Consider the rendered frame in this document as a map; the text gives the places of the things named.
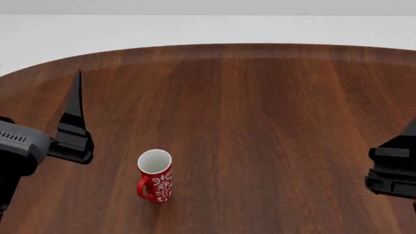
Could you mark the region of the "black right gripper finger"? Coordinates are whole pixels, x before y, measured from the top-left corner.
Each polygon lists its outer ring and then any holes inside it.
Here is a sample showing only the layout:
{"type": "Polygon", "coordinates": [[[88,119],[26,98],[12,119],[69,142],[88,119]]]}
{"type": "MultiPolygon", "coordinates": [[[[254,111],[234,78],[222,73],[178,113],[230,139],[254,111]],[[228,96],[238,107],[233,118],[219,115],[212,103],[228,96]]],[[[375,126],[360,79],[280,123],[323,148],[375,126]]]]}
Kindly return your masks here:
{"type": "Polygon", "coordinates": [[[416,144],[416,118],[400,134],[400,141],[402,144],[416,144]]]}

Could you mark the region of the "red mug with white pattern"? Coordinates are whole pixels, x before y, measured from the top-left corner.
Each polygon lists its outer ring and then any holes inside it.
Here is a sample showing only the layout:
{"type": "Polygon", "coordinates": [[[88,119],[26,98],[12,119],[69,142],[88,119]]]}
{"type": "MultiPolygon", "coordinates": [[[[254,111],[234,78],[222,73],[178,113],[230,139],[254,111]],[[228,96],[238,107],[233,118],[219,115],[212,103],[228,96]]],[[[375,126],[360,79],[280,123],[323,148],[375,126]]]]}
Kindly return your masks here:
{"type": "Polygon", "coordinates": [[[141,178],[136,192],[142,199],[164,203],[172,197],[172,157],[162,149],[144,152],[137,161],[141,178]]]}

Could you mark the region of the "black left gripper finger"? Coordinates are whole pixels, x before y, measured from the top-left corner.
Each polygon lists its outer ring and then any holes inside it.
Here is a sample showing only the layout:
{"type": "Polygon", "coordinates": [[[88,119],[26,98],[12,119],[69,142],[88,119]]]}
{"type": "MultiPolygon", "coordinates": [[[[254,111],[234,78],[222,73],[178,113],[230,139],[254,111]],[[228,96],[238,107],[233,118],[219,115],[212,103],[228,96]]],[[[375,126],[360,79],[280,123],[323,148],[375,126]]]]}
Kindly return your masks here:
{"type": "Polygon", "coordinates": [[[77,70],[72,86],[68,92],[68,100],[64,115],[83,116],[82,71],[77,70]]]}

